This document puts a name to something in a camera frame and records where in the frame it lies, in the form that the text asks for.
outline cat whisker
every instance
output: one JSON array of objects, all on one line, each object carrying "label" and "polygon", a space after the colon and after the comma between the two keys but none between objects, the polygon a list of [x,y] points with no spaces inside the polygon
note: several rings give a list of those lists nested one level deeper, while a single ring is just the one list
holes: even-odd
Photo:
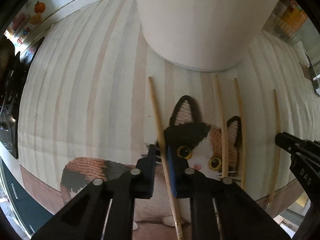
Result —
[{"label": "cat whisker", "polygon": [[228,171],[228,173],[237,173],[237,171]]},{"label": "cat whisker", "polygon": [[231,178],[231,179],[233,179],[233,180],[241,181],[240,178],[236,178],[236,177],[229,177],[229,178]]}]

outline cat paw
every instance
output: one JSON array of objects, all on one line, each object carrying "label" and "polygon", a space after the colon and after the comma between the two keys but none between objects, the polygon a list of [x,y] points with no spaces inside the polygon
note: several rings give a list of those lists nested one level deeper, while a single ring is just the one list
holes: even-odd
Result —
[{"label": "cat paw", "polygon": [[136,222],[133,222],[132,230],[136,230],[136,229],[138,229],[138,224]]},{"label": "cat paw", "polygon": [[[175,226],[175,223],[174,223],[174,219],[173,219],[173,216],[167,216],[167,217],[164,217],[162,219],[162,222],[166,225],[166,226],[169,226],[169,227],[174,227]],[[180,218],[180,224],[183,225],[186,221],[182,218]]]}]

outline calico cat plush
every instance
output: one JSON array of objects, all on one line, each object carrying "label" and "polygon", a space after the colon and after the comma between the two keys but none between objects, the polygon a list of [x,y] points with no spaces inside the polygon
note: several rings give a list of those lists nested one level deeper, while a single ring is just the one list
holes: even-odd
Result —
[{"label": "calico cat plush", "polygon": [[[238,162],[238,146],[241,143],[241,123],[238,116],[227,121],[229,172],[235,172]],[[221,129],[202,122],[196,101],[190,96],[183,96],[177,102],[169,127],[164,130],[166,145],[172,154],[188,160],[189,166],[201,171],[205,176],[217,179],[222,169]],[[139,228],[155,230],[155,224],[174,226],[169,198],[166,191],[161,159],[156,166],[153,197],[150,200],[137,199],[135,202],[134,221]],[[76,158],[69,162],[62,173],[61,196],[67,203],[85,185],[94,178],[110,180],[119,177],[134,165],[124,165],[112,161],[95,158]],[[186,221],[184,228],[190,223],[188,199],[178,200],[180,216]]]},{"label": "calico cat plush", "polygon": [[[227,121],[230,172],[236,171],[241,143],[239,116]],[[169,127],[164,130],[166,145],[178,156],[188,160],[189,166],[206,177],[217,179],[222,170],[221,129],[202,122],[196,101],[183,96],[177,102]]]}]

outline cat eye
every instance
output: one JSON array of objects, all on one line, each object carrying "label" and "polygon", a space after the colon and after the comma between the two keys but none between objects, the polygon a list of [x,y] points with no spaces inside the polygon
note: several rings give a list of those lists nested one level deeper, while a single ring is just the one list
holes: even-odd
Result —
[{"label": "cat eye", "polygon": [[219,157],[213,157],[209,160],[209,168],[213,171],[217,171],[222,164],[222,161]]},{"label": "cat eye", "polygon": [[192,156],[192,150],[188,146],[180,146],[177,149],[177,154],[179,157],[185,158],[185,159],[190,159]]}]

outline cat nose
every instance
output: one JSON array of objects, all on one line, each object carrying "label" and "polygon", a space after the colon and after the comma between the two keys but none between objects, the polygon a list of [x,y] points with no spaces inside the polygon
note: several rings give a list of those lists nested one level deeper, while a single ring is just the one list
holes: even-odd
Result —
[{"label": "cat nose", "polygon": [[195,164],[195,165],[193,165],[193,168],[194,168],[196,171],[199,171],[199,170],[201,170],[202,166],[201,166],[201,164]]}]

